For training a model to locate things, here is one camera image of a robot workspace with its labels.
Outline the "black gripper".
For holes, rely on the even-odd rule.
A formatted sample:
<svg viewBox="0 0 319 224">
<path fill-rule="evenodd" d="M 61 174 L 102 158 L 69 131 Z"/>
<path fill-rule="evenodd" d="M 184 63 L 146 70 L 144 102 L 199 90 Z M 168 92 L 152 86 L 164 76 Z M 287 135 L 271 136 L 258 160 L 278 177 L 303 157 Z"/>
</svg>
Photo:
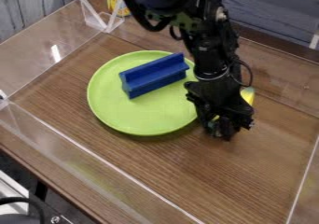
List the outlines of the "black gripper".
<svg viewBox="0 0 319 224">
<path fill-rule="evenodd" d="M 198 120 L 207 133 L 230 141 L 242 128 L 250 130 L 254 126 L 254 114 L 220 114 L 222 108 L 230 105 L 243 87 L 242 75 L 238 72 L 222 75 L 210 80 L 187 81 L 187 100 L 194 103 Z"/>
</svg>

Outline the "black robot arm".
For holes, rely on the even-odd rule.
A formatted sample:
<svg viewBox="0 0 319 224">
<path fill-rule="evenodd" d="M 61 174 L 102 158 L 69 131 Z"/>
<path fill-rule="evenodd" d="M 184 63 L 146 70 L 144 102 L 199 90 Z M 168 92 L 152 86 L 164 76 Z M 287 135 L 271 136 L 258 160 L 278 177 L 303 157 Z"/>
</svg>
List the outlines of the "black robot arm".
<svg viewBox="0 0 319 224">
<path fill-rule="evenodd" d="M 231 140 L 254 125 L 254 106 L 240 90 L 252 83 L 242 79 L 250 66 L 240 60 L 238 34 L 222 0 L 123 0 L 140 26 L 168 29 L 195 61 L 196 79 L 184 83 L 206 132 Z"/>
</svg>

